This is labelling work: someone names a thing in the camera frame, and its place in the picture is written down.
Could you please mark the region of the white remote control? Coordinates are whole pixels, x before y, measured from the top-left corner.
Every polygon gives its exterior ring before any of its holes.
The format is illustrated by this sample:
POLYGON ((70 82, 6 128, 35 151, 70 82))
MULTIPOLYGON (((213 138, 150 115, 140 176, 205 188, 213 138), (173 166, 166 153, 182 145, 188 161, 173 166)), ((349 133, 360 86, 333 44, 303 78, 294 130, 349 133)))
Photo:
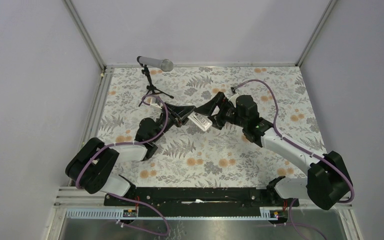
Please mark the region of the white remote control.
POLYGON ((213 122, 208 117, 196 112, 191 113, 187 118, 203 132, 209 130, 213 125, 213 122))

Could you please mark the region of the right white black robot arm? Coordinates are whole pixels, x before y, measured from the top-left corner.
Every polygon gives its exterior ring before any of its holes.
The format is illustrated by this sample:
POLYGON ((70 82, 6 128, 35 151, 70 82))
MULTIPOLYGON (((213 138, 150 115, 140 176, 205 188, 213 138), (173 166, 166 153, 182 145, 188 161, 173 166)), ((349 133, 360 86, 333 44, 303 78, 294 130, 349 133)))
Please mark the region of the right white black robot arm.
POLYGON ((218 92, 195 112, 200 122, 212 123, 219 130, 226 123, 241 127, 249 142, 280 155, 306 174, 304 178, 278 177, 271 181, 272 189, 266 193, 271 205, 279 206, 286 199, 308 199, 319 208, 329 210, 351 193, 353 184, 339 153, 309 150, 303 144, 279 136, 274 124, 260 116, 250 95, 235 94, 227 98, 218 92))

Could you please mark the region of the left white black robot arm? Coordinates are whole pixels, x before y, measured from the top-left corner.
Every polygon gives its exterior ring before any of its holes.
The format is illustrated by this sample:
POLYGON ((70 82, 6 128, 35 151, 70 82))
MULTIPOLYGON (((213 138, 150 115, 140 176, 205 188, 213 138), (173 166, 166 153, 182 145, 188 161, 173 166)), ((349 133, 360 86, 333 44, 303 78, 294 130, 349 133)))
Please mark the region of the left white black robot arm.
POLYGON ((172 126, 181 127, 194 112, 195 106, 162 106, 159 118, 146 117, 139 123, 134 140, 106 145, 97 137, 89 139, 65 168, 65 174, 89 194, 97 192, 115 194, 124 206, 132 204, 135 192, 131 182, 113 172, 119 161, 141 162, 149 160, 158 147, 156 142, 172 126))

